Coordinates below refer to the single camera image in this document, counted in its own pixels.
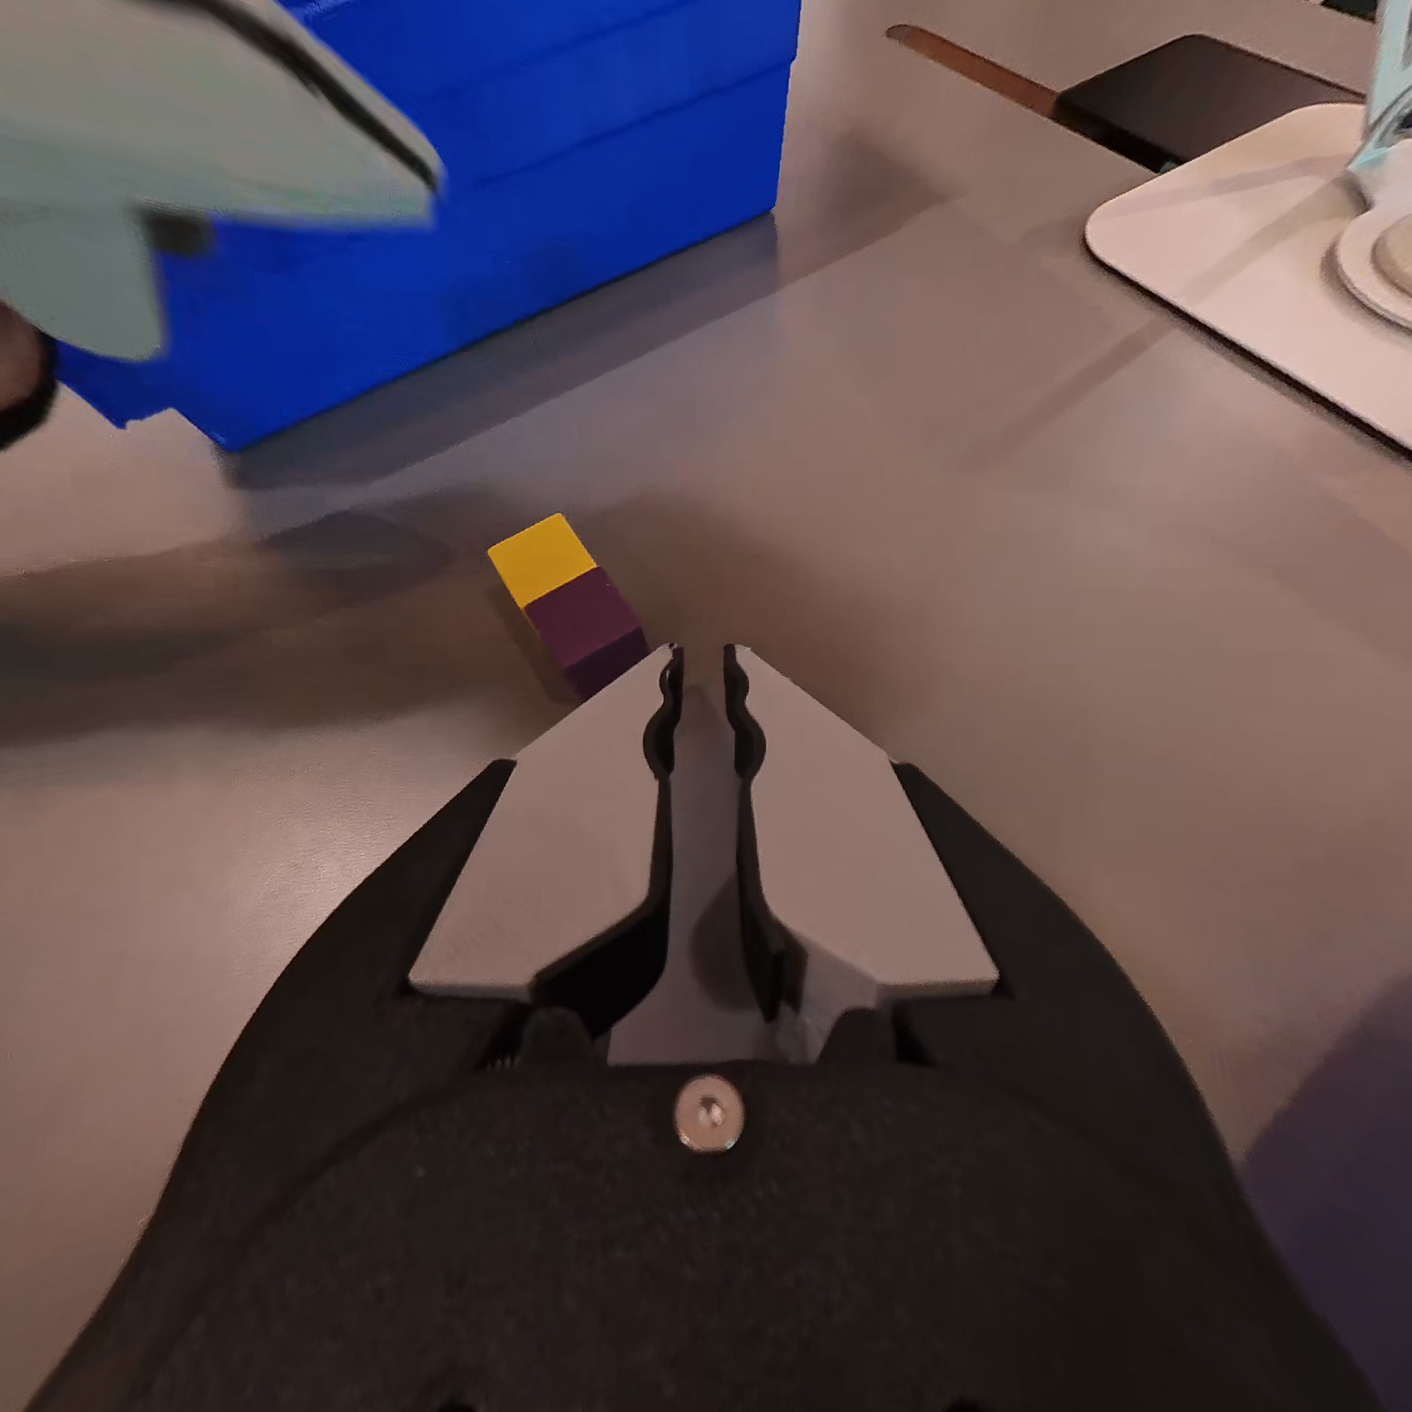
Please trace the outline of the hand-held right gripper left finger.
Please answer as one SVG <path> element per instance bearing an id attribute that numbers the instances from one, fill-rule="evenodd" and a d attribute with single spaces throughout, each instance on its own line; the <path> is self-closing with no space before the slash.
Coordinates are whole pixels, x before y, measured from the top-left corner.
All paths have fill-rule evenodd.
<path id="1" fill-rule="evenodd" d="M 668 872 L 682 653 L 663 645 L 530 741 L 411 970 L 416 992 L 530 1000 L 645 914 Z"/>

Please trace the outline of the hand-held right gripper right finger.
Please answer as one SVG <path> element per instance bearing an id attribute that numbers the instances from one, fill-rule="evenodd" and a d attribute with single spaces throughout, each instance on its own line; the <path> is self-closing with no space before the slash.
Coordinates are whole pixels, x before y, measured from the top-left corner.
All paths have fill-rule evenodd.
<path id="1" fill-rule="evenodd" d="M 892 757 L 745 645 L 723 650 L 745 972 L 778 1051 L 851 1011 L 988 997 L 999 972 Z"/>

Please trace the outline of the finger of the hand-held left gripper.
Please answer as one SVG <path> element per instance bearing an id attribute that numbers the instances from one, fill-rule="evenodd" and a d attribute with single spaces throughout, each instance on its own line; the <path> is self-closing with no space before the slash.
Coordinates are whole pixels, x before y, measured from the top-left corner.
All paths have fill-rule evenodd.
<path id="1" fill-rule="evenodd" d="M 3 342 L 145 362 L 166 225 L 433 220 L 423 132 L 277 3 L 1 3 Z"/>

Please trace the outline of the purple wooden cube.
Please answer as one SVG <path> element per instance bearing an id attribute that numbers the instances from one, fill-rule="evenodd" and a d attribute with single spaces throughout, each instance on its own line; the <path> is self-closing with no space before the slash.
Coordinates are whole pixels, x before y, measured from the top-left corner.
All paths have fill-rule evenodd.
<path id="1" fill-rule="evenodd" d="M 531 599 L 523 613 L 579 701 L 650 655 L 641 621 L 601 567 Z"/>

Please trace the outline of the yellow wooden cube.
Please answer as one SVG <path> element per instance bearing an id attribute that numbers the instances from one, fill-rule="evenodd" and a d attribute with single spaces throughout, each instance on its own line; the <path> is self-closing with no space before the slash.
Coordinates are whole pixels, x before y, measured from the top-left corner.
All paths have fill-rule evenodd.
<path id="1" fill-rule="evenodd" d="M 597 569 L 572 523 L 558 513 L 491 545 L 487 560 L 523 613 L 535 601 Z"/>

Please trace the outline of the blue plastic bin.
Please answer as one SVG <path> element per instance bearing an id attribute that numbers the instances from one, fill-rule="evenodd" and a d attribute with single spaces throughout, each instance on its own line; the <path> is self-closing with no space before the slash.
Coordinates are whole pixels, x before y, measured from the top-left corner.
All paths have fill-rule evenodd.
<path id="1" fill-rule="evenodd" d="M 176 411 L 247 449 L 777 200 L 797 2 L 282 8 L 430 139 L 435 222 L 218 222 L 208 252 L 160 255 L 160 357 L 59 354 L 118 428 Z"/>

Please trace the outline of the grey desk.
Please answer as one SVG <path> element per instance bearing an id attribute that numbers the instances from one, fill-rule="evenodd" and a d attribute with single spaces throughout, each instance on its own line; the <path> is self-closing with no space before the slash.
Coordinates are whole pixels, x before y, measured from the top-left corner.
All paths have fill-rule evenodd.
<path id="1" fill-rule="evenodd" d="M 804 3 L 778 201 L 240 455 L 71 394 L 3 452 L 3 1408 L 326 914 L 570 696 L 487 547 L 563 513 L 684 647 L 667 970 L 765 1056 L 721 647 L 921 767 L 1109 946 L 1305 1295 L 1408 1408 L 1408 459 L 1100 269 L 1066 90 L 1310 3 Z"/>

